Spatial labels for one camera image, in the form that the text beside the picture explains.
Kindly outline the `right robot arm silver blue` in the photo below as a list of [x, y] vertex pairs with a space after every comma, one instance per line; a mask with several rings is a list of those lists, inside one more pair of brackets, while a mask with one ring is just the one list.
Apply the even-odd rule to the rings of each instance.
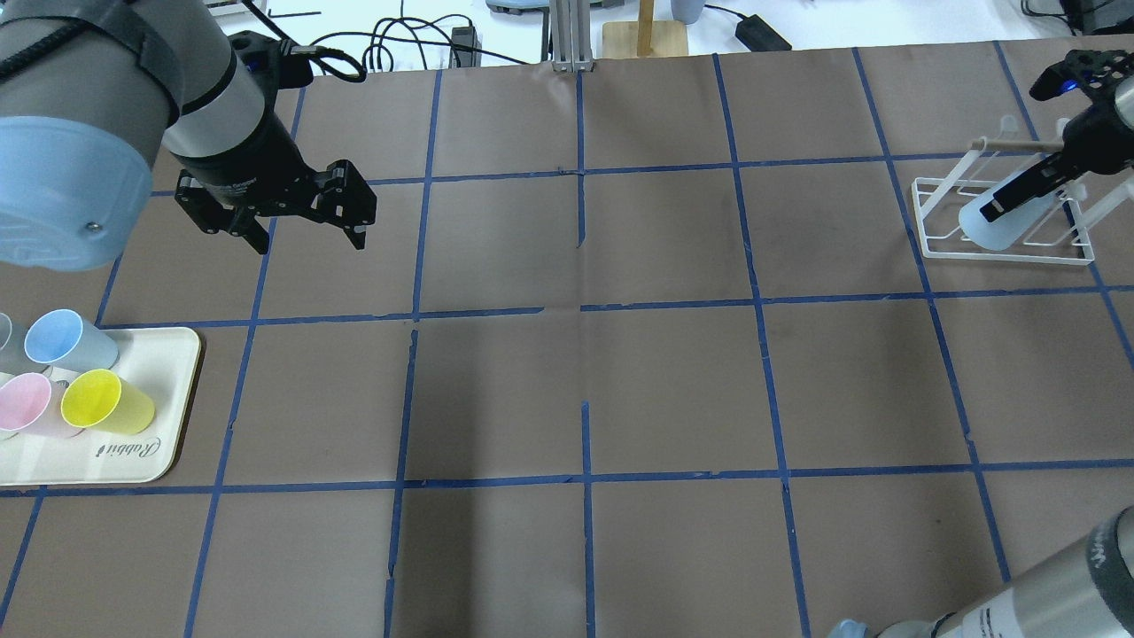
[[[1090, 105], [1049, 143], [1029, 143], [1036, 165], [1014, 171], [960, 209], [959, 231], [981, 258], [1001, 258], [1036, 231], [1084, 175], [1131, 165], [1131, 56], [1072, 52], [1029, 91], [1038, 101], [1081, 90]], [[1129, 637], [1131, 508], [1106, 518], [1000, 590], [933, 621], [888, 626], [883, 637]]]

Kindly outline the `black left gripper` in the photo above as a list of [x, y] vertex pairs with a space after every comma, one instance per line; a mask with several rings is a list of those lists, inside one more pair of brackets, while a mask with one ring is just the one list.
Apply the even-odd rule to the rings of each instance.
[[270, 233], [262, 218], [295, 215], [342, 230], [353, 249], [364, 250], [376, 222], [376, 193], [356, 165], [338, 159], [323, 170], [308, 165], [276, 114], [218, 153], [169, 148], [183, 169], [175, 202], [203, 233], [228, 233], [264, 255]]

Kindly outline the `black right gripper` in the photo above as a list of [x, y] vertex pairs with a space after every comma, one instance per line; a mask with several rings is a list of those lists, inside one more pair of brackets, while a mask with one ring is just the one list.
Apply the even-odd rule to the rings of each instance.
[[995, 222], [1084, 175], [1118, 175], [1129, 168], [1133, 158], [1131, 90], [1131, 77], [1095, 90], [1085, 84], [1082, 92], [1091, 104], [1064, 127], [1063, 150], [998, 187], [992, 199], [980, 207], [983, 219]]

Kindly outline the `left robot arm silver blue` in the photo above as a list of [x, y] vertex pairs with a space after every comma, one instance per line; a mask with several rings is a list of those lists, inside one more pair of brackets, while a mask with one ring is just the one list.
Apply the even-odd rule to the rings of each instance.
[[117, 260], [154, 189], [159, 151], [181, 165], [175, 201], [202, 233], [270, 249], [268, 218], [342, 230], [363, 249], [376, 194], [352, 161], [316, 169], [276, 113], [280, 90], [340, 50], [226, 34], [198, 1], [5, 1], [3, 262], [54, 271]]

